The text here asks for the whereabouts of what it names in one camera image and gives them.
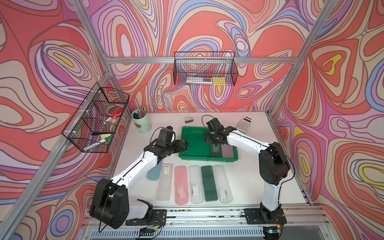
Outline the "dark green translucent pencil case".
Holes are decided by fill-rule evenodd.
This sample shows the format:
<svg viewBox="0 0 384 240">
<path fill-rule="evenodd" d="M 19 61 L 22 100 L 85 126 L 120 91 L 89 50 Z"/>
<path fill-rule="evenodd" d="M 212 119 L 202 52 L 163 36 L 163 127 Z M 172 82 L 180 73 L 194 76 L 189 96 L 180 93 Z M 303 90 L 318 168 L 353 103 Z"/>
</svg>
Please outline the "dark green translucent pencil case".
<svg viewBox="0 0 384 240">
<path fill-rule="evenodd" d="M 222 145 L 210 144 L 211 158 L 222 158 Z"/>
</svg>

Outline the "frosted white pencil case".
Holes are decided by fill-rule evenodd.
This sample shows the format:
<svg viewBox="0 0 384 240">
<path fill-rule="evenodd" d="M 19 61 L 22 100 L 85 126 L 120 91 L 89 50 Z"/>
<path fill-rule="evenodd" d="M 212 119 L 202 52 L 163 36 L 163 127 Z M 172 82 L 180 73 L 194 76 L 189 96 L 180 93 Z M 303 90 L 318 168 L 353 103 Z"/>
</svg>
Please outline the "frosted white pencil case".
<svg viewBox="0 0 384 240">
<path fill-rule="evenodd" d="M 220 203 L 230 204 L 233 201 L 233 195 L 224 166 L 213 166 L 213 173 Z"/>
</svg>

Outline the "grey-pink translucent pencil case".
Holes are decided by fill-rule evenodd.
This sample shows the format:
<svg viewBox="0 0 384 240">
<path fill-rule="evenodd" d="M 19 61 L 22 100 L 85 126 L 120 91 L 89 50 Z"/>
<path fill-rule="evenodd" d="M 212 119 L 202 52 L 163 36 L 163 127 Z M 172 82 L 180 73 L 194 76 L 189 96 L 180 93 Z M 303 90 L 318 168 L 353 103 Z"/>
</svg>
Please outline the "grey-pink translucent pencil case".
<svg viewBox="0 0 384 240">
<path fill-rule="evenodd" d="M 222 158 L 234 159 L 234 149 L 231 145 L 222 145 Z"/>
</svg>

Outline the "green plastic storage tray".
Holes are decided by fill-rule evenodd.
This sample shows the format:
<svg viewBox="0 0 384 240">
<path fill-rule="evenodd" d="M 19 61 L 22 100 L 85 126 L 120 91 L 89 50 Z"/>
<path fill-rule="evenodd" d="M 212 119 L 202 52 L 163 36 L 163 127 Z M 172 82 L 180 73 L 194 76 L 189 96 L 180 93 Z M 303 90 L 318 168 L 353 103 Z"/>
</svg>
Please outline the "green plastic storage tray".
<svg viewBox="0 0 384 240">
<path fill-rule="evenodd" d="M 211 158 L 210 144 L 206 144 L 204 141 L 206 132 L 209 132 L 209 130 L 202 127 L 182 128 L 181 137 L 189 144 L 186 152 L 179 153 L 179 157 L 182 160 L 233 163 L 239 159 L 238 149 L 236 147 L 233 147 L 234 159 Z"/>
</svg>

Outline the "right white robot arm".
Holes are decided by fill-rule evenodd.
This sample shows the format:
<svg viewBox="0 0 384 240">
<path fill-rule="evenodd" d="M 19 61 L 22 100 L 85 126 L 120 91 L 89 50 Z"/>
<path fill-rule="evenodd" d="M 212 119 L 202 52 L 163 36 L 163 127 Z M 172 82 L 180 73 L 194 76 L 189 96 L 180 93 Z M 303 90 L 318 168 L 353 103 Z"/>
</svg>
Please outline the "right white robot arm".
<svg viewBox="0 0 384 240">
<path fill-rule="evenodd" d="M 231 126 L 225 128 L 217 118 L 208 121 L 206 126 L 209 129 L 205 133 L 206 144 L 231 145 L 258 158 L 260 176 L 265 182 L 260 220 L 267 224 L 276 223 L 283 216 L 280 201 L 283 179 L 291 170 L 291 161 L 282 146 L 277 142 L 258 141 Z"/>
</svg>

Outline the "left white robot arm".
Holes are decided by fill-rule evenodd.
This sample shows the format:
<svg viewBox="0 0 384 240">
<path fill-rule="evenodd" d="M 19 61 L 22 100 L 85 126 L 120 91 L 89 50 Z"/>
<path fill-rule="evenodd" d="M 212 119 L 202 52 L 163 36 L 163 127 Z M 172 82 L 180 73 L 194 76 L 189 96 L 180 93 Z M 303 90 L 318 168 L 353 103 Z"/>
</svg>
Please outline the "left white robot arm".
<svg viewBox="0 0 384 240">
<path fill-rule="evenodd" d="M 90 216 L 98 220 L 100 226 L 105 224 L 106 227 L 118 229 L 129 221 L 139 225 L 163 221 L 154 214 L 153 205 L 149 202 L 141 199 L 132 203 L 129 201 L 130 190 L 148 171 L 166 157 L 188 150 L 188 142 L 177 140 L 171 126 L 159 129 L 159 136 L 144 147 L 129 167 L 111 179 L 101 179 L 97 183 Z"/>
</svg>

